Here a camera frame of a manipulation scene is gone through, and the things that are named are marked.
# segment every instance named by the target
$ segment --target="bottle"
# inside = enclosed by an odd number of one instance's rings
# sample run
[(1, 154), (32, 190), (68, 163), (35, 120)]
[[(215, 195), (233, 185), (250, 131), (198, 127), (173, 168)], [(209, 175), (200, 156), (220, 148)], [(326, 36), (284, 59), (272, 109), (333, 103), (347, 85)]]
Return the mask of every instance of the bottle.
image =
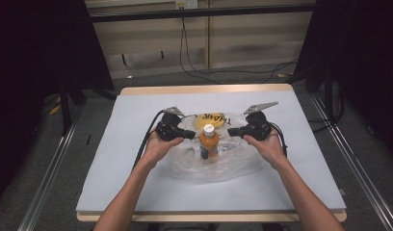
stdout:
[(218, 156), (218, 143), (220, 135), (215, 131), (212, 124), (203, 126), (203, 132), (199, 135), (200, 157), (206, 160)]

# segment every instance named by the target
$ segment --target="metal frame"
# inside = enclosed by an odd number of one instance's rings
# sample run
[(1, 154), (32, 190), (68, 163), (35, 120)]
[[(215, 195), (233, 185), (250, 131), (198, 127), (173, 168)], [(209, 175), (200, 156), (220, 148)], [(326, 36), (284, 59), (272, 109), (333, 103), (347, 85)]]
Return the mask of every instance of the metal frame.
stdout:
[(206, 8), (184, 11), (161, 11), (145, 13), (102, 13), (91, 14), (89, 18), (71, 18), (73, 20), (90, 20), (91, 22), (135, 21), (181, 17), (225, 16), (261, 13), (301, 13), (312, 12), (315, 4), (278, 5), (248, 8)]
[(328, 113), (325, 111), (326, 107), (323, 100), (320, 98), (320, 96), (316, 94), (312, 94), (311, 98), (320, 116), (326, 120), (326, 125), (328, 126), (328, 130), (330, 131), (341, 153), (346, 159), (347, 164), (352, 170), (359, 186), (364, 191), (371, 205), (373, 206), (378, 216), (380, 217), (380, 220), (382, 221), (385, 229), (388, 231), (389, 230), (393, 231), (393, 212), (391, 208), (383, 199), (382, 195), (377, 190), (374, 183), (371, 181), (367, 172), (364, 170), (361, 163), (356, 158), (353, 150), (351, 149), (350, 145), (344, 138), (338, 126), (336, 124), (329, 122)]
[(43, 209), (46, 198), (49, 195), (50, 189), (55, 180), (56, 173), (58, 172), (58, 169), (62, 163), (62, 159), (66, 154), (67, 148), (73, 137), (74, 131), (76, 129), (76, 123), (79, 121), (80, 115), (83, 112), (83, 108), (84, 106), (77, 107), (77, 112), (75, 114), (76, 117), (73, 120), (70, 129), (68, 129), (67, 133), (62, 137), (59, 146), (56, 149), (55, 155), (53, 156), (52, 162), (50, 163), (40, 183), (37, 193), (35, 194), (34, 200), (29, 205), (28, 211), (26, 212), (17, 229), (18, 231), (34, 230), (35, 225), (38, 222), (40, 212)]

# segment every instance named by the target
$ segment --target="bottle label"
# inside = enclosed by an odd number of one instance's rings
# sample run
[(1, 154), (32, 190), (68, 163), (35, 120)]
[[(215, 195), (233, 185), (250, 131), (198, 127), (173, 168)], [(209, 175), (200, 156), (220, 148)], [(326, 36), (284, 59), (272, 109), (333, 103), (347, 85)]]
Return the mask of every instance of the bottle label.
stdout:
[(202, 157), (203, 160), (208, 159), (208, 157), (209, 157), (209, 150), (206, 149), (205, 147), (201, 146), (200, 147), (200, 157)]

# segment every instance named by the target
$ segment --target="table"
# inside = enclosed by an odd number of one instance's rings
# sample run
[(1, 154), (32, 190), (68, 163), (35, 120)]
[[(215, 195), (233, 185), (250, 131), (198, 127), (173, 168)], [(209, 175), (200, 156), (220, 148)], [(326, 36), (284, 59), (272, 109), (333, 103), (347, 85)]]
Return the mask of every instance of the table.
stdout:
[[(121, 188), (131, 169), (129, 167), (134, 163), (137, 152), (127, 155), (127, 150), (136, 150), (136, 147), (138, 149), (144, 135), (143, 131), (146, 131), (149, 122), (159, 110), (178, 106), (188, 115), (197, 112), (215, 112), (218, 109), (224, 110), (222, 112), (229, 110), (242, 112), (252, 104), (271, 102), (275, 99), (278, 99), (278, 106), (267, 109), (265, 114), (269, 121), (276, 123), (283, 130), (289, 146), (288, 158), (310, 189), (325, 202), (340, 221), (345, 220), (347, 214), (344, 201), (292, 87), (284, 84), (144, 87), (122, 90), (79, 199), (76, 208), (78, 219), (81, 221), (98, 220), (102, 210)], [(135, 116), (139, 120), (133, 122), (128, 118), (129, 116)], [(123, 129), (127, 126), (132, 128), (131, 133)], [(270, 165), (260, 172), (229, 182), (197, 186), (184, 185), (169, 177), (161, 178), (164, 167), (167, 167), (167, 164), (159, 163), (148, 176), (133, 221), (278, 222), (299, 220), (278, 179), (278, 174), (270, 168)], [(247, 192), (247, 186), (252, 188), (252, 192)], [(158, 196), (155, 195), (156, 189), (160, 193)], [(178, 189), (178, 192), (173, 192), (172, 189)], [(193, 193), (206, 191), (206, 189), (224, 192), (225, 199), (214, 196), (215, 198), (212, 199), (218, 201), (218, 204), (214, 206), (198, 203), (200, 198)], [(255, 193), (257, 190), (262, 190), (263, 194), (258, 196)], [(237, 193), (242, 193), (245, 197), (237, 196)], [(232, 203), (220, 203), (222, 200)]]

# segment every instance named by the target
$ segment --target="plastic bag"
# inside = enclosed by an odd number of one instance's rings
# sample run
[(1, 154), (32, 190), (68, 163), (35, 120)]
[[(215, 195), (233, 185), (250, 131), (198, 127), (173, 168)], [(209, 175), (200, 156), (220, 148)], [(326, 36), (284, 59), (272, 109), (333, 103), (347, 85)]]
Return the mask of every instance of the plastic bag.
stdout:
[[(217, 122), (216, 131), (220, 135), (218, 157), (203, 160), (200, 156), (198, 136), (203, 127), (203, 122), (200, 122), (201, 117), (206, 118), (207, 123)], [(246, 124), (245, 116), (241, 114), (204, 114), (184, 117), (178, 127), (195, 131), (196, 137), (191, 141), (184, 140), (167, 154), (166, 159), (174, 176), (195, 183), (210, 183), (226, 181), (260, 170), (263, 160), (256, 148), (239, 137), (229, 137), (227, 133), (228, 128)]]

